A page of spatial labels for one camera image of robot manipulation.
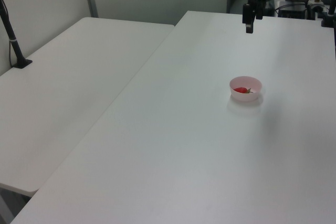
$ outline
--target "black cable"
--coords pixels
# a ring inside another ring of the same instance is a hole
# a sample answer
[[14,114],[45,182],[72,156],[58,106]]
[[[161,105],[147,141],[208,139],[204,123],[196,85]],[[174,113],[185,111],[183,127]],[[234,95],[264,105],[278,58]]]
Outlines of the black cable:
[[289,5],[282,5],[278,8],[276,8],[275,10],[280,10],[282,8],[286,8],[286,7],[290,7],[290,6],[296,6],[296,5],[305,5],[305,4],[289,4]]
[[13,67],[13,65],[12,65],[12,60],[11,60],[11,53],[10,53],[10,43],[11,42],[9,42],[9,64],[10,64],[10,67],[12,68]]

